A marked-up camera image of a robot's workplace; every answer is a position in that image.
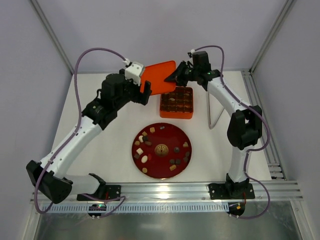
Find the table surface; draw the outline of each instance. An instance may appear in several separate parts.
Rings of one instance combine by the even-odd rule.
[[[226,71],[224,77],[229,86],[249,102],[241,72]],[[81,109],[96,97],[96,91],[101,88],[105,78],[106,73],[78,75]],[[67,174],[80,176],[95,173],[108,183],[225,181],[232,157],[232,146],[227,138],[230,117],[226,111],[223,111],[215,128],[209,130],[206,92],[195,82],[190,82],[188,86],[193,88],[194,95],[192,119],[161,118],[159,116],[160,95],[151,96],[146,106],[130,102],[118,111],[118,117],[83,149]],[[221,109],[221,104],[211,97],[212,119],[218,117]],[[72,78],[53,147],[57,146],[76,124],[77,111]],[[135,166],[131,155],[136,134],[147,125],[161,122],[181,128],[192,145],[192,157],[187,168],[177,176],[168,179],[154,179],[144,175]],[[248,173],[258,180],[271,180],[263,151],[252,153]]]

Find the robotic arm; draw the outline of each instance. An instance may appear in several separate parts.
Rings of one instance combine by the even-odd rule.
[[[201,85],[205,91],[217,98],[231,117],[227,130],[227,137],[232,145],[231,166],[226,174],[225,184],[212,183],[210,188],[211,199],[242,199],[243,193],[247,199],[254,199],[252,185],[244,172],[244,165],[248,149],[253,149],[258,139],[262,136],[262,121],[251,112],[239,104],[234,96],[242,103],[249,106],[249,103],[242,101],[233,90],[221,81],[221,73],[218,70],[211,70],[208,54],[205,51],[189,53],[191,62],[181,62],[175,72],[166,78],[165,82],[175,82],[177,86],[185,87],[188,81],[195,81]],[[262,116],[262,109],[256,105],[251,106]]]
[[[57,149],[64,145],[47,168],[39,185],[39,190],[54,204],[62,202],[68,195],[75,194],[86,193],[97,199],[104,197],[107,191],[106,183],[99,176],[93,173],[87,176],[66,174],[84,147],[117,117],[118,110],[130,101],[142,105],[148,103],[152,92],[151,83],[146,81],[143,93],[140,92],[140,77],[144,69],[142,64],[130,62],[127,68],[121,69],[119,73],[107,75],[101,89],[97,91],[97,97],[82,111],[79,130],[74,132],[75,126],[53,152],[40,162],[32,160],[27,164],[26,170],[35,186],[48,161]],[[72,134],[75,136],[65,145]]]

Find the white wall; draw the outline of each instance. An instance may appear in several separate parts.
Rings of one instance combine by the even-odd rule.
[[[255,73],[289,177],[320,228],[320,1],[297,1]]]
[[[225,49],[228,69],[249,68],[285,0],[38,0],[74,65],[86,49],[106,47],[145,65],[188,59],[204,45]],[[210,55],[219,66],[221,53]],[[85,72],[118,70],[109,53],[90,53]]]
[[[0,238],[21,239],[26,165],[53,144],[71,74],[26,0],[0,7]]]

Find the orange box lid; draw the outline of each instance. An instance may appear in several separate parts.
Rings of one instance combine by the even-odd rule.
[[[140,91],[143,92],[145,81],[151,83],[151,95],[171,93],[176,89],[176,83],[165,82],[165,79],[176,70],[175,61],[165,61],[146,66],[141,76]]]

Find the purple hose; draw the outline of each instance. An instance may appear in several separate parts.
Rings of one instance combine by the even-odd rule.
[[[267,147],[267,145],[269,144],[269,142],[270,142],[270,129],[269,129],[269,126],[268,126],[267,121],[266,121],[256,110],[254,110],[254,109],[251,108],[250,106],[248,106],[248,105],[244,104],[243,102],[241,102],[241,100],[238,99],[237,96],[234,95],[234,93],[233,93],[233,92],[230,90],[230,88],[228,88],[228,86],[226,85],[226,83],[225,83],[225,81],[224,81],[224,75],[223,75],[223,70],[224,70],[224,65],[225,65],[225,51],[224,51],[224,49],[223,49],[222,47],[218,46],[218,45],[207,45],[207,46],[199,47],[199,48],[195,49],[195,51],[199,51],[199,50],[201,50],[201,49],[206,49],[206,48],[217,48],[217,49],[220,49],[220,50],[221,50],[221,53],[222,53],[222,61],[221,61],[221,69],[220,69],[220,73],[221,73],[220,79],[221,79],[222,85],[223,85],[224,88],[227,90],[227,92],[234,98],[234,100],[236,100],[236,101],[237,101],[240,105],[242,105],[243,107],[245,107],[245,108],[249,109],[251,112],[253,112],[253,113],[263,122],[263,124],[264,124],[264,126],[265,126],[266,135],[267,135],[265,144],[264,144],[262,147],[257,148],[257,149],[254,149],[254,148],[253,148],[253,149],[248,149],[248,150],[246,151],[246,155],[245,155],[245,159],[244,159],[244,164],[243,164],[243,171],[244,171],[244,174],[246,175],[246,177],[249,178],[249,179],[252,180],[252,181],[257,182],[258,184],[260,184],[260,185],[264,188],[264,190],[265,190],[265,192],[266,192],[266,195],[267,195],[267,198],[268,198],[268,203],[267,203],[267,206],[265,207],[265,209],[264,209],[260,214],[258,214],[258,215],[256,215],[256,216],[239,216],[238,218],[239,218],[239,219],[246,219],[246,220],[256,219],[256,218],[262,216],[263,214],[265,214],[265,213],[268,211],[268,209],[269,209],[269,207],[270,207],[271,199],[270,199],[269,191],[267,190],[266,186],[265,186],[261,181],[259,181],[259,180],[257,180],[257,179],[254,179],[254,178],[252,178],[252,177],[250,177],[250,176],[248,175],[248,173],[247,173],[247,164],[248,164],[248,159],[249,159],[249,153],[250,153],[250,152],[258,152],[258,151],[261,151],[261,150],[265,149],[265,148]]]
[[[81,123],[81,117],[82,117],[82,114],[81,114],[81,104],[80,104],[80,98],[79,98],[79,92],[78,92],[78,68],[79,68],[79,64],[80,64],[80,61],[81,59],[87,54],[87,53],[90,53],[90,52],[93,52],[93,51],[105,51],[105,52],[109,52],[109,53],[112,53],[112,54],[115,54],[117,55],[118,57],[120,57],[123,61],[125,61],[126,59],[119,53],[117,53],[116,51],[113,51],[113,50],[110,50],[108,48],[103,48],[103,47],[94,47],[94,48],[90,48],[86,51],[84,51],[78,58],[78,60],[76,61],[76,64],[75,64],[75,67],[74,67],[74,91],[75,91],[75,98],[76,98],[76,104],[77,104],[77,107],[78,107],[78,122],[77,122],[77,125],[76,125],[76,128],[73,132],[73,134],[71,134],[71,136],[55,151],[55,153],[52,155],[52,157],[50,158],[50,160],[47,162],[47,164],[45,165],[45,167],[43,168],[42,172],[40,173],[39,175],[39,178],[37,179],[36,181],[36,184],[35,184],[35,188],[34,188],[34,207],[36,209],[36,211],[40,214],[45,214],[47,213],[50,208],[52,207],[52,205],[54,204],[53,202],[50,203],[50,205],[48,206],[47,209],[45,209],[44,211],[42,211],[39,207],[39,203],[38,203],[38,190],[39,190],[39,186],[40,186],[40,183],[41,183],[41,180],[45,174],[45,172],[47,171],[47,169],[49,168],[50,164],[53,162],[53,160],[56,158],[56,156],[58,155],[58,153],[71,141],[71,139],[76,135],[76,133],[78,132],[79,128],[80,128],[80,123]]]

